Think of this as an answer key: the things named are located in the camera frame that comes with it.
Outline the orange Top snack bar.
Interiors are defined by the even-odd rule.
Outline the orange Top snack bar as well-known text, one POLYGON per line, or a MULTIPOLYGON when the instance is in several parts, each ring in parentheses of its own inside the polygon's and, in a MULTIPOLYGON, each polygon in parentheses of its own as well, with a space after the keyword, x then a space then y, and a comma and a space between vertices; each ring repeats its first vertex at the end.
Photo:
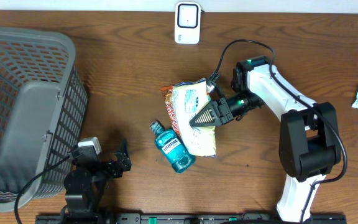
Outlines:
POLYGON ((164 98, 165 107, 167 109, 167 112, 168 112, 168 115, 169 115, 169 118, 170 118, 170 121, 172 124, 172 129, 178 135, 180 135, 179 125, 178 125, 175 109, 173 106, 173 87, 174 87, 173 85, 164 86, 161 88, 161 93, 164 98))

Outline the blue Listerine mouthwash bottle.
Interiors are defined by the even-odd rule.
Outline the blue Listerine mouthwash bottle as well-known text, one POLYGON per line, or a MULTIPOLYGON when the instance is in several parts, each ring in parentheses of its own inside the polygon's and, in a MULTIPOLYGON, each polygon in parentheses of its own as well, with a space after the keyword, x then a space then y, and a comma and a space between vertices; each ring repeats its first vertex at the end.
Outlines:
POLYGON ((154 143, 165 156, 176 173, 183 173, 195 162, 195 156, 190 154, 173 129, 165 129, 159 121, 150 124, 150 130, 155 135, 154 143))

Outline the wet wipes packet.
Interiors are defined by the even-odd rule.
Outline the wet wipes packet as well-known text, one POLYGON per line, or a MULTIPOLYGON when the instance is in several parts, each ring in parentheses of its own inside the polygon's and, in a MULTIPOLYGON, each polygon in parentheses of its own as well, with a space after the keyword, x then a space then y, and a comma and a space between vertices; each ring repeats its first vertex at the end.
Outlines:
POLYGON ((216 156, 214 127, 192 128, 190 120, 209 103, 206 79, 173 85, 172 103, 179 135, 187 150, 194 156, 216 156))

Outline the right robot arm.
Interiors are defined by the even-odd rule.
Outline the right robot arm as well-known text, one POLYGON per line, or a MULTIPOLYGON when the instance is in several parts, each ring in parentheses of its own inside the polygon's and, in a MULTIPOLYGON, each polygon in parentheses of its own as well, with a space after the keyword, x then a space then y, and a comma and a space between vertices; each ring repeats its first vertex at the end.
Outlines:
POLYGON ((231 81, 236 94, 230 98, 215 83, 218 76, 212 74, 208 86, 217 91, 219 98, 204 106, 190 120, 190 126, 222 126, 267 105, 280 121, 278 153, 287 174, 276 211, 283 222, 310 222, 310 208, 319 185, 329 182, 326 176, 333 166, 339 162, 347 166, 334 106, 301 94, 266 56, 237 62, 231 81))

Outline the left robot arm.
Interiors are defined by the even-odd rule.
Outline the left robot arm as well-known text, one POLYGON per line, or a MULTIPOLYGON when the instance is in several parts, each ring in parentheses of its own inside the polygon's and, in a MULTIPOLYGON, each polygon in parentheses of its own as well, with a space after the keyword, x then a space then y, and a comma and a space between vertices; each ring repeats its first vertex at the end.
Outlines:
POLYGON ((107 208, 99 206, 111 179, 122 177, 131 169, 127 141, 121 141, 114 153, 116 160, 100 161, 98 138, 85 138, 70 152, 75 170, 64 180, 66 205, 60 212, 61 223, 116 223, 107 208))

